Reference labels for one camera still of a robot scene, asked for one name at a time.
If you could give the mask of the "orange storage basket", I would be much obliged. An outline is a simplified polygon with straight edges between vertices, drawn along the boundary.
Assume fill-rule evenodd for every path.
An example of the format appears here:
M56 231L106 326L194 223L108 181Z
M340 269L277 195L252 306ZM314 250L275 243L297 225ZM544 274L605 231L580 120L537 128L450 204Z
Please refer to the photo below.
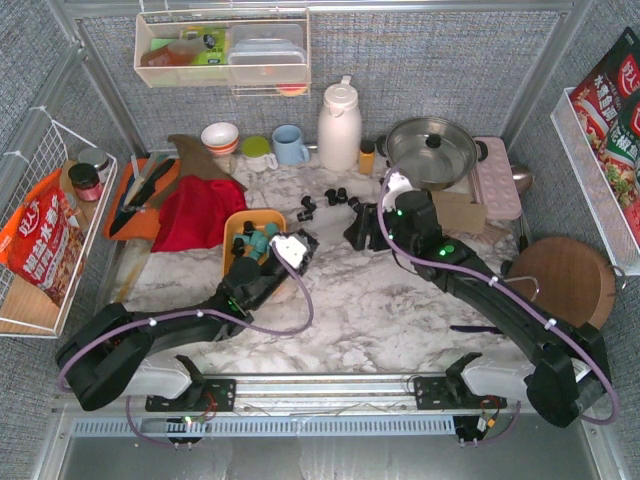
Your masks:
M265 225L273 222L276 223L279 227L278 233L283 233L287 230L287 224L284 216L273 209L251 209L239 211L231 215L226 223L224 228L224 242L223 242L223 267L222 272L223 275L226 275L232 264L239 259L235 258L231 253L231 248L233 245L233 241L235 238L243 238L247 244L250 245L250 237L251 235L243 234L243 224L245 221L251 221L254 224L255 231L261 231L270 241L272 237L268 237L265 232ZM265 263L270 257L270 245L266 251L266 254L262 257L262 259L257 262L258 264Z

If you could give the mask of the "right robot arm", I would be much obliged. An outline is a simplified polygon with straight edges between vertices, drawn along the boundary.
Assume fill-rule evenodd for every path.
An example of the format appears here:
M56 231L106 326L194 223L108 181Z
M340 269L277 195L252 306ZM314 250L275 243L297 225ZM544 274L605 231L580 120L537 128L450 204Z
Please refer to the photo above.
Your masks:
M375 249L408 259L419 277L473 307L515 343L528 364L516 390L547 422L566 427L604 395L619 408L600 332L553 317L495 276L473 249L442 232L429 194L405 191L388 210L345 189L336 201L357 214L344 233L355 249L372 240Z

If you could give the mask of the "cork mat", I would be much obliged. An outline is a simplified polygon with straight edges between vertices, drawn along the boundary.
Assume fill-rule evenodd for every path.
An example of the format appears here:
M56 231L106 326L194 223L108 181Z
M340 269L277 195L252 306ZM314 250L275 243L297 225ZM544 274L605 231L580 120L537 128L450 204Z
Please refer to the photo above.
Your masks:
M443 230L483 232L488 212L486 205L473 202L471 195L465 193L434 191L431 195Z

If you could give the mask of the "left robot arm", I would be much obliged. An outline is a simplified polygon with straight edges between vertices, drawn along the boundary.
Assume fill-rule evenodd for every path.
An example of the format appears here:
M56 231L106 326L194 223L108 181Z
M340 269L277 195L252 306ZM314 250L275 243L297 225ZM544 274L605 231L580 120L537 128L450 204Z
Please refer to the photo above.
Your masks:
M59 388L73 393L84 410L98 410L126 393L148 357L256 330L253 312L286 279L301 279L318 242L300 229L275 235L271 247L264 263L250 257L234 261L215 293L196 305L165 312L104 306L58 350Z

